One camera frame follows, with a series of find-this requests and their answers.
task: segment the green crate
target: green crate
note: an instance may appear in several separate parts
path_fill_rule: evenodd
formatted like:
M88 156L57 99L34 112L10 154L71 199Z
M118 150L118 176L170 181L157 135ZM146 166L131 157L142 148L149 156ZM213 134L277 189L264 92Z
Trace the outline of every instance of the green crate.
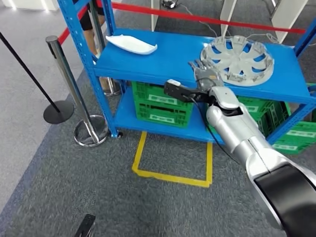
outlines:
M275 130L290 116L289 106L285 102L275 101L270 106L268 114L272 122L271 125Z
M273 128L270 125L269 116L268 113L265 113L262 117L256 121L258 123L259 130L262 133L265 137L268 137L272 132Z
M164 93L164 86L150 83L132 81L133 100L158 102L176 107L192 108L192 103L183 103L182 101L166 95Z
M297 155L309 147L310 145L311 144L308 143L298 144L296 141L280 139L279 141L275 143L272 147L283 154Z
M181 110L171 105L164 105L158 102L138 100L135 102L137 119L171 125L176 127L186 127L192 115L191 110Z
M290 116L290 109L287 104L287 112ZM312 116L312 121L300 121L292 127L286 135L282 137L283 140L295 141L298 144L311 144L316 142L316 118Z
M238 96L237 98L239 102L245 105L248 112L256 121L262 117L265 113L268 112L272 105L273 105L273 101L272 100L243 96Z

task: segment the black shorts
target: black shorts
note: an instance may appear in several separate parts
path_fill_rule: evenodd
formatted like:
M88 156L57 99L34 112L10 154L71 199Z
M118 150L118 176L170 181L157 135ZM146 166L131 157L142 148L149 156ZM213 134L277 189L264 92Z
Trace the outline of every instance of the black shorts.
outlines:
M72 0L73 3L77 3L78 0ZM88 10L90 10L90 6L89 4L87 5ZM103 8L102 7L97 7L97 12L98 13L98 15L101 15L101 16L104 16L104 12L103 12ZM82 30L84 31L89 31L89 30L92 30L92 23L90 20L90 16L89 13L87 11L86 11L82 18L80 20L80 24L81 24Z

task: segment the white plate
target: white plate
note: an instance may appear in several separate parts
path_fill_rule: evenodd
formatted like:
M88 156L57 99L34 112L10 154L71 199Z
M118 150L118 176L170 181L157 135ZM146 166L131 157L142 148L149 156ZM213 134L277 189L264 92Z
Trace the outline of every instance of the white plate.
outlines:
M148 55L155 52L158 48L157 44L152 46L133 36L106 36L106 38L107 41L117 47L137 54Z

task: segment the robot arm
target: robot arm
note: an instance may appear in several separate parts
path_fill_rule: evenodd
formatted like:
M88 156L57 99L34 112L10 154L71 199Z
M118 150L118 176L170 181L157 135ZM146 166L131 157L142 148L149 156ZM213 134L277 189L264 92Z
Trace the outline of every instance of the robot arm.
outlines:
M169 80L164 92L183 102L208 103L207 122L245 169L251 193L271 225L288 237L316 236L314 173L272 148L244 104L219 78L197 81L199 90Z

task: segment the blue metal shelf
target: blue metal shelf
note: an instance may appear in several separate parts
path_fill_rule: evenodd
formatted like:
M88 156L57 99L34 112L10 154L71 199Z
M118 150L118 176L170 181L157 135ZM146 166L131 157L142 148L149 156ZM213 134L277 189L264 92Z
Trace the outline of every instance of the blue metal shelf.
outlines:
M106 13L109 35L134 36L147 43L157 44L158 50L151 55L141 56L123 51L109 43L94 66L77 17L77 13L89 0L79 0L75 6L70 0L57 1L113 137L118 136L117 127L125 127L198 141L213 141L196 108L193 110L187 129L137 120L129 89L122 96L116 115L113 117L99 80L99 77L104 76L164 84L168 79L175 79L186 86L196 87L193 72L188 66L188 61L198 58L204 44L209 43L213 38L117 29L111 0L101 0ZM278 44L265 44L275 63L273 75L264 84L253 87L227 86L237 95L301 104L298 110L267 138L268 142L274 144L292 126L316 108L316 92L311 96L309 94L297 60L315 34L316 19L294 49Z
M117 29L115 35L130 35L145 42L158 45L150 55L137 55L109 43L94 71L97 76L164 84L168 79L180 81L183 85L196 87L193 71L188 65L199 57L208 37L179 35L172 33ZM311 97L293 48L277 44L265 44L275 58L273 75L266 83L241 87L227 85L241 96L262 99L310 103Z
M200 112L196 106L193 108L192 117L186 128L178 128L138 120L136 117L133 92L130 87L128 87L126 92L122 95L121 102L114 117L114 123L115 127L147 131L201 142L215 142L213 138L208 131L207 131L204 123L200 115ZM218 134L215 135L219 143L222 144L222 140Z

